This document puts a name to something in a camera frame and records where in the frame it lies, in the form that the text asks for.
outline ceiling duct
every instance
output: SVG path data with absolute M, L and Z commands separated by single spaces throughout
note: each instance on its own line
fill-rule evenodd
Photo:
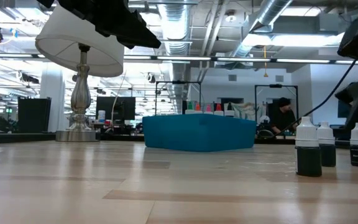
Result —
M 181 4 L 159 4 L 158 11 L 162 18 L 162 34 L 167 40 L 186 40 L 189 32 L 190 8 Z M 189 44 L 183 42 L 166 42 L 167 55 L 188 55 Z M 172 81 L 188 81 L 190 78 L 190 64 L 172 63 L 170 74 Z M 181 110 L 182 100 L 185 99 L 183 86 L 173 85 L 173 94 L 178 111 Z
M 280 14 L 291 4 L 293 0 L 264 0 L 261 4 L 260 10 L 252 15 L 247 16 L 242 27 L 242 41 L 231 52 L 230 57 L 245 57 L 251 51 L 252 46 L 244 45 L 249 32 L 270 26 L 272 29 L 273 23 L 277 20 Z M 246 68 L 245 65 L 233 62 L 219 66 L 232 70 L 235 68 Z

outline wooden table surface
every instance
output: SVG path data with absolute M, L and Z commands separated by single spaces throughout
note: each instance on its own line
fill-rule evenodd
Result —
M 192 153 L 143 142 L 0 144 L 0 223 L 358 224 L 358 167 L 322 177 L 293 146 Z

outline black cable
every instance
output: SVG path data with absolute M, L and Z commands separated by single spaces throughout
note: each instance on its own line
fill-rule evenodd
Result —
M 349 72 L 352 70 L 353 66 L 356 64 L 357 60 L 354 60 L 351 64 L 351 66 L 349 66 L 349 68 L 347 69 L 347 71 L 345 72 L 345 74 L 342 76 L 342 78 L 339 80 L 338 84 L 336 84 L 336 86 L 334 87 L 334 89 L 332 90 L 332 92 L 327 96 L 327 98 L 321 102 L 318 106 L 316 106 L 315 108 L 313 108 L 311 111 L 307 112 L 305 115 L 303 116 L 308 116 L 309 114 L 313 113 L 314 111 L 316 111 L 318 108 L 320 108 L 321 106 L 323 106 L 325 103 L 327 103 L 327 101 L 330 99 L 330 97 L 333 96 L 333 94 L 335 93 L 335 91 L 339 88 L 339 86 L 341 85 L 341 83 L 343 82 L 343 80 L 347 77 L 347 74 L 349 74 Z M 279 134 L 284 133 L 284 131 L 290 129 L 294 124 L 298 123 L 300 120 L 302 119 L 302 117 L 298 118 L 296 121 L 292 122 L 292 124 L 288 125 L 288 127 L 284 128 L 283 130 L 280 131 L 280 133 L 277 133 L 274 135 L 278 136 Z

